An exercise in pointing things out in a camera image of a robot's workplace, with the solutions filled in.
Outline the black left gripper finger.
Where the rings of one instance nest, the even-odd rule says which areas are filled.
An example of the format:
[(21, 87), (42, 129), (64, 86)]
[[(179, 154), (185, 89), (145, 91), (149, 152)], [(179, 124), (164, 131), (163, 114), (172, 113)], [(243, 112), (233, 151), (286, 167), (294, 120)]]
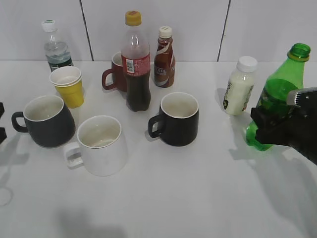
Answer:
[(6, 131), (4, 127), (0, 128), (0, 143), (6, 139)]
[(4, 106), (3, 106), (3, 103), (0, 102), (0, 118), (2, 117), (3, 114), (4, 114)]

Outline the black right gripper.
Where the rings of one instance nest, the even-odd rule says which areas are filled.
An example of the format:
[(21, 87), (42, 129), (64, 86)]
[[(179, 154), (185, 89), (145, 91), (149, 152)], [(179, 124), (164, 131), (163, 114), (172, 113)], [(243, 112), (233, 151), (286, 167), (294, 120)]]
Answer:
[(285, 116), (267, 115), (259, 108), (251, 109), (256, 123), (255, 139), (261, 144), (288, 145), (312, 163), (317, 163), (317, 88), (292, 90)]

